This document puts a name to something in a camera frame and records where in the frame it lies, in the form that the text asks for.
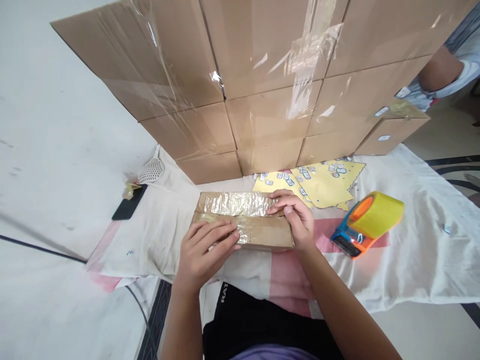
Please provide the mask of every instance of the orange tape dispenser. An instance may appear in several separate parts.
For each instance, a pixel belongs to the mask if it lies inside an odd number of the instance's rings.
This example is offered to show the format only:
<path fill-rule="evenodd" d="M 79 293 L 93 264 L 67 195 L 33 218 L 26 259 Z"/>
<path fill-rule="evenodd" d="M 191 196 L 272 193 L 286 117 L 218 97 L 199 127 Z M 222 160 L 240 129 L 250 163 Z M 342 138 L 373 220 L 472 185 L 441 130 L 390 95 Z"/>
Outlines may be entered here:
<path fill-rule="evenodd" d="M 348 212 L 330 241 L 356 259 L 400 222 L 404 207 L 400 200 L 373 191 Z"/>

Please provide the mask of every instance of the yellow paper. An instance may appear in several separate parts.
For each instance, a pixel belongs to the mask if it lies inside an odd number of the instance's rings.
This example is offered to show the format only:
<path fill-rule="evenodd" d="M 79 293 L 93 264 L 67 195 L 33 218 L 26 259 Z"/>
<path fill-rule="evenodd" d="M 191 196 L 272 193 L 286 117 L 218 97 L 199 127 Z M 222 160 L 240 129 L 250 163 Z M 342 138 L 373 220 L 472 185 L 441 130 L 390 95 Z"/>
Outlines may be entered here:
<path fill-rule="evenodd" d="M 312 200 L 298 184 L 295 177 L 286 172 L 273 171 L 266 176 L 265 174 L 259 174 L 252 191 L 273 193 L 275 190 L 281 189 L 292 190 L 310 209 L 314 207 Z"/>
<path fill-rule="evenodd" d="M 291 172 L 300 186 L 305 189 L 316 208 L 329 208 L 353 199 L 352 195 L 344 189 L 343 183 L 336 181 L 337 179 L 328 173 L 308 171 L 306 166 L 301 166 L 300 169 L 291 169 Z"/>
<path fill-rule="evenodd" d="M 322 206 L 330 203 L 329 206 L 335 206 L 339 209 L 348 211 L 349 207 L 347 201 L 353 198 L 348 191 L 365 166 L 366 164 L 361 162 L 332 160 L 308 166 L 301 166 L 301 169 L 293 169 L 292 172 L 295 172 L 295 177 L 297 177 L 300 175 L 300 170 L 305 169 L 311 177 L 311 180 L 308 181 L 309 184 L 312 180 L 317 183 L 316 186 L 312 186 L 310 191 L 307 188 L 309 185 L 304 185 L 307 183 L 305 176 L 302 176 L 302 180 L 304 181 L 300 183 L 306 190 L 307 194 L 313 199 L 315 206 L 317 206 L 316 203 Z"/>

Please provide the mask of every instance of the left hand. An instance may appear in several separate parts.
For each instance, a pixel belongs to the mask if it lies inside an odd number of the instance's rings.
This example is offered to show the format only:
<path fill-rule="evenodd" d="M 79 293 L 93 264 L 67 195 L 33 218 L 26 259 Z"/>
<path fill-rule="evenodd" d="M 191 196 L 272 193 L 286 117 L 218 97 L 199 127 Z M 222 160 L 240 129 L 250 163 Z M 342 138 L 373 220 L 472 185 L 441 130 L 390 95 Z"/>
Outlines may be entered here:
<path fill-rule="evenodd" d="M 196 294 L 200 288 L 220 270 L 236 250 L 241 248 L 235 222 L 196 222 L 190 225 L 180 246 L 180 264 L 173 286 L 182 292 Z M 220 241 L 210 251 L 209 248 Z"/>

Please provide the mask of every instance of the black cable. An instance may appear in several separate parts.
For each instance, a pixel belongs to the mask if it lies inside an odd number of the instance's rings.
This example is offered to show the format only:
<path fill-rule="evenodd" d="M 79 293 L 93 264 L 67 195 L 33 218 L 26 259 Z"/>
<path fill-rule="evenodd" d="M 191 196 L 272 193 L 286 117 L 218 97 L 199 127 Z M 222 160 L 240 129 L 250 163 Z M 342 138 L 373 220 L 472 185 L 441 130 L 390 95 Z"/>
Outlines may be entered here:
<path fill-rule="evenodd" d="M 78 262 L 78 263 L 82 263 L 82 264 L 87 263 L 87 260 L 80 259 L 80 258 L 70 256 L 70 255 L 66 255 L 66 254 L 61 253 L 61 252 L 49 250 L 49 249 L 41 247 L 41 246 L 32 245 L 32 244 L 29 244 L 27 242 L 16 240 L 14 238 L 4 236 L 4 235 L 1 235 L 1 234 L 0 234 L 0 239 L 5 240 L 9 243 L 21 245 L 21 246 L 24 246 L 24 247 L 30 248 L 30 249 L 35 249 L 35 250 L 38 250 L 38 251 L 41 251 L 41 252 L 44 252 L 44 253 L 47 253 L 47 254 L 56 255 L 58 257 L 69 259 L 69 260 L 72 260 L 72 261 L 75 261 L 75 262 Z M 135 299 L 138 307 L 140 308 L 141 314 L 143 315 L 143 320 L 145 321 L 146 332 L 147 332 L 148 338 L 151 342 L 151 348 L 153 350 L 153 355 L 155 356 L 155 358 L 157 358 L 156 354 L 157 354 L 157 351 L 158 351 L 158 347 L 157 347 L 157 345 L 155 345 L 154 337 L 152 336 L 152 332 L 150 331 L 149 321 L 147 320 L 147 316 L 145 315 L 144 309 L 142 308 L 142 305 L 140 304 L 139 299 L 134 294 L 134 292 L 132 291 L 130 286 L 126 285 L 125 287 L 130 292 L 130 294 L 133 296 L 133 298 Z"/>

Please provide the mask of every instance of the black phone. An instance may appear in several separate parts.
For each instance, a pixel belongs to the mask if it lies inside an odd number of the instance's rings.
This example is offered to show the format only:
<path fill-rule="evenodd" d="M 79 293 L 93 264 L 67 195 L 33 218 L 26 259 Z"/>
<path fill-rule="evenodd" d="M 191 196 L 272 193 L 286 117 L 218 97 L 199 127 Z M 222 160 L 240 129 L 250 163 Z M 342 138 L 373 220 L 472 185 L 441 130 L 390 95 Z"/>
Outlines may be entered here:
<path fill-rule="evenodd" d="M 116 209 L 115 213 L 111 217 L 112 220 L 128 220 L 132 217 L 135 209 L 139 205 L 140 200 L 144 196 L 147 185 L 140 185 L 141 188 L 133 190 L 133 197 L 130 200 L 123 199 Z"/>

